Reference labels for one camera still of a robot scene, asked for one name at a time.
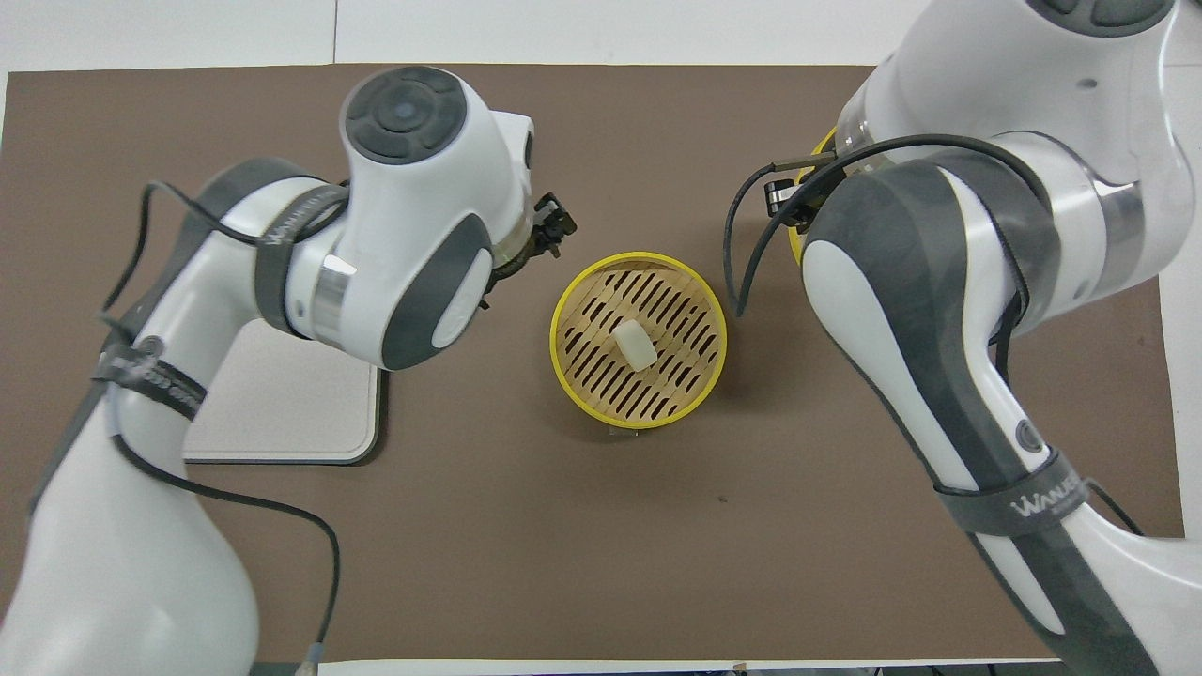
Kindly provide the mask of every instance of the white eraser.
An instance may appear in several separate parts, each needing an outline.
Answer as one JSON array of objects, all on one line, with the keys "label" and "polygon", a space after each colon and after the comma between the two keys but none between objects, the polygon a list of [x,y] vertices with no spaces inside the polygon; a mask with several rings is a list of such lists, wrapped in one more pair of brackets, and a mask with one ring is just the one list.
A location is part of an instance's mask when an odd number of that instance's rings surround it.
[{"label": "white eraser", "polygon": [[651,344],[650,336],[632,319],[627,319],[615,326],[611,336],[618,342],[621,356],[626,357],[626,362],[630,363],[630,368],[635,372],[643,370],[655,363],[655,360],[660,358],[655,354],[655,345]]}]

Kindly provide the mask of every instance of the black velcro strap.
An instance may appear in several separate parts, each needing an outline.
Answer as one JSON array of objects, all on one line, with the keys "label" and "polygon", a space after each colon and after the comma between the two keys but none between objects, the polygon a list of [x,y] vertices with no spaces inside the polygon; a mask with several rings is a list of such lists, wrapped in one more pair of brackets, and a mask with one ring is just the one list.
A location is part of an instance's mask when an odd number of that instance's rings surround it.
[{"label": "black velcro strap", "polygon": [[1089,497],[1089,488],[1069,459],[1052,457],[1023,480],[987,493],[935,487],[952,520],[969,533],[1017,538],[1060,523]]},{"label": "black velcro strap", "polygon": [[322,215],[346,204],[349,191],[341,185],[319,185],[303,192],[284,208],[270,227],[258,238],[255,256],[255,303],[267,324],[308,340],[288,322],[284,307],[285,285],[292,263],[292,248],[315,227],[325,226],[329,219]]},{"label": "black velcro strap", "polygon": [[108,345],[105,349],[100,366],[96,367],[91,379],[115,383],[171,407],[188,420],[196,419],[201,402],[208,393],[203,385],[169,363],[120,344]]}]

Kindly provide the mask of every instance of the round gray control pad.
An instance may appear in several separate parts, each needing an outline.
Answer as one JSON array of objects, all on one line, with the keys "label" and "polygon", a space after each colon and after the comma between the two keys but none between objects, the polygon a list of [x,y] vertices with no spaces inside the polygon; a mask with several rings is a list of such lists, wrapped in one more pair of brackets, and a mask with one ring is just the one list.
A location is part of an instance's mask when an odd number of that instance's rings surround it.
[{"label": "round gray control pad", "polygon": [[468,100],[458,78],[428,66],[380,73],[346,106],[346,137],[356,150],[386,165],[436,155],[463,129]]}]

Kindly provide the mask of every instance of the white floor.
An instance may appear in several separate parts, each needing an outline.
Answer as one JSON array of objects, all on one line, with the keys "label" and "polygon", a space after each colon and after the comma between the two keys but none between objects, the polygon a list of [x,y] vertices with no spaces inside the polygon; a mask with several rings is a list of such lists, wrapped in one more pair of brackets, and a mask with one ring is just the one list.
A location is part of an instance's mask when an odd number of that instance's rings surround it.
[{"label": "white floor", "polygon": [[[1202,185],[1202,2],[1179,2],[1165,84],[1177,134]],[[0,82],[6,84],[12,71],[364,61],[871,65],[897,46],[926,4],[0,0]],[[832,25],[843,30],[811,31]],[[1160,279],[1182,502],[1186,534],[1194,538],[1202,536],[1202,357],[1191,339],[1202,336],[1202,308],[1191,302],[1202,296],[1202,281],[1190,274],[1202,266],[1198,225],[1202,209],[1185,250]],[[421,670],[429,666],[426,663]],[[623,670],[614,664],[593,666]],[[730,666],[715,663],[703,669]],[[480,665],[460,669],[448,674],[482,672]]]}]

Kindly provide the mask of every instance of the slotted disc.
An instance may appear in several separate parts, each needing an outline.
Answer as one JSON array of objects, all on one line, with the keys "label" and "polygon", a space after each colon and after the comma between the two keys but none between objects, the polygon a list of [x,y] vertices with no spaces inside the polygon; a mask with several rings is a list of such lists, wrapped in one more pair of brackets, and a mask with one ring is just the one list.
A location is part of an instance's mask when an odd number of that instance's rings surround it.
[{"label": "slotted disc", "polygon": [[[611,332],[636,320],[655,363],[630,369]],[[726,360],[726,319],[709,285],[661,254],[631,251],[589,266],[551,320],[551,361],[567,396],[615,427],[645,429],[689,414]]]}]

